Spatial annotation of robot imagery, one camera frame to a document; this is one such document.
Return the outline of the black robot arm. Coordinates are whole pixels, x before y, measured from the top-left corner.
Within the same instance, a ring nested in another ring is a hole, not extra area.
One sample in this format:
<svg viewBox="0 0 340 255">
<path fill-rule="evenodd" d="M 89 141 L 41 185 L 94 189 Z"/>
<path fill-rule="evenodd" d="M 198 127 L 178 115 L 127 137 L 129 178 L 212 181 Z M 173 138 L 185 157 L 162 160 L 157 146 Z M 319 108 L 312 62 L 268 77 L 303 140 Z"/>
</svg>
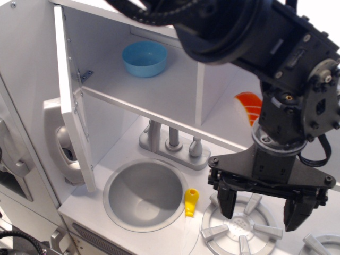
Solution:
<svg viewBox="0 0 340 255">
<path fill-rule="evenodd" d="M 222 215 L 232 218 L 238 191 L 284 198 L 286 231 L 296 230 L 319 206 L 335 178 L 320 170 L 326 159 L 302 156 L 339 129 L 339 47 L 296 13 L 296 1 L 110 1 L 128 18 L 175 28 L 185 52 L 206 64 L 231 63 L 260 80 L 263 102 L 253 145 L 209 159 L 208 182 Z"/>
</svg>

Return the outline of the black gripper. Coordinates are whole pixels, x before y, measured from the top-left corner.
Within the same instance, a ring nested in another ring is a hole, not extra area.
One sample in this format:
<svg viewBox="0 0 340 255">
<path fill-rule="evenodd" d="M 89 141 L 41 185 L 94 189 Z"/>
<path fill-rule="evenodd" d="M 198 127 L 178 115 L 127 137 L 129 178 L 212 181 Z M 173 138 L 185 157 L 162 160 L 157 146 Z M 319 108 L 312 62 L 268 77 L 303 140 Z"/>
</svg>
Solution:
<svg viewBox="0 0 340 255">
<path fill-rule="evenodd" d="M 315 201 L 324 206 L 327 191 L 336 179 L 302 163 L 295 156 L 274 156 L 253 144 L 245 151 L 212 156 L 209 159 L 208 184 L 218 189 L 221 214 L 231 219 L 236 204 L 236 191 L 249 191 L 286 199 L 284 205 L 285 231 L 297 230 L 311 215 Z"/>
</svg>

